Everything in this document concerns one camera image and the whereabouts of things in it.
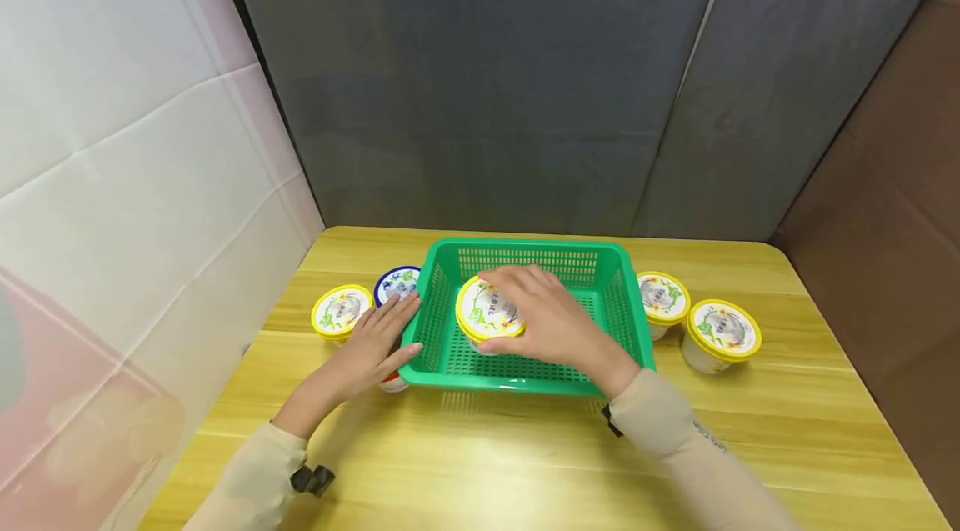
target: sleeve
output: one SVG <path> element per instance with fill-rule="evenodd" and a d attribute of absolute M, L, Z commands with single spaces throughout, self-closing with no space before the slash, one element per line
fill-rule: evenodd
<path fill-rule="evenodd" d="M 661 462 L 703 528 L 798 529 L 757 477 L 697 423 L 687 400 L 650 369 L 611 402 L 611 419 Z"/>
<path fill-rule="evenodd" d="M 306 442 L 261 425 L 227 462 L 187 531 L 276 529 L 294 497 L 290 475 L 306 462 Z"/>

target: yellow-lidded cup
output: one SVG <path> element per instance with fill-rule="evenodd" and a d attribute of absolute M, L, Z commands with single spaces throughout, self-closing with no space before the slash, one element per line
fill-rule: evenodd
<path fill-rule="evenodd" d="M 705 374 L 718 374 L 746 362 L 763 345 L 760 325 L 740 306 L 724 299 L 695 303 L 683 323 L 682 352 L 687 364 Z"/>
<path fill-rule="evenodd" d="M 313 306 L 310 322 L 317 334 L 337 343 L 347 341 L 360 316 L 373 305 L 373 296 L 361 285 L 341 285 L 323 294 Z"/>
<path fill-rule="evenodd" d="M 647 315 L 650 339 L 657 341 L 666 330 L 683 321 L 690 311 L 690 292 L 675 277 L 659 271 L 637 275 L 640 298 Z"/>
<path fill-rule="evenodd" d="M 470 278 L 457 293 L 457 323 L 470 347 L 480 352 L 479 345 L 491 337 L 517 337 L 527 327 L 517 305 L 504 292 L 480 277 Z"/>

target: wooden table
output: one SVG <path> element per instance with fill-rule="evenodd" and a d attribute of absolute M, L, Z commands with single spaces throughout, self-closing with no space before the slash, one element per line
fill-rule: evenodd
<path fill-rule="evenodd" d="M 421 264 L 443 233 L 330 228 L 147 513 L 179 529 L 223 464 L 298 381 L 333 353 L 310 309 L 342 283 Z M 948 528 L 790 263 L 758 243 L 615 239 L 637 271 L 673 273 L 700 298 L 726 298 L 762 325 L 763 349 L 718 377 L 683 361 L 677 330 L 657 367 L 700 421 L 809 529 Z M 596 399 L 373 390 L 343 405 L 310 443 L 338 475 L 321 500 L 298 498 L 290 529 L 690 529 L 658 466 L 607 430 Z"/>

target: brown wall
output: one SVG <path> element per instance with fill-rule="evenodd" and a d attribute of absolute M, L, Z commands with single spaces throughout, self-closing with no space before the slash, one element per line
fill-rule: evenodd
<path fill-rule="evenodd" d="M 960 0 L 924 0 L 774 242 L 960 528 Z"/>

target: gray fabric backdrop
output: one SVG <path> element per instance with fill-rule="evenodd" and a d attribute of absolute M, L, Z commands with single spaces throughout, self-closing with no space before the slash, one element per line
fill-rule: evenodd
<path fill-rule="evenodd" d="M 920 0 L 715 0 L 633 234 L 766 241 Z"/>
<path fill-rule="evenodd" d="M 917 2 L 245 1 L 327 225 L 739 239 Z"/>

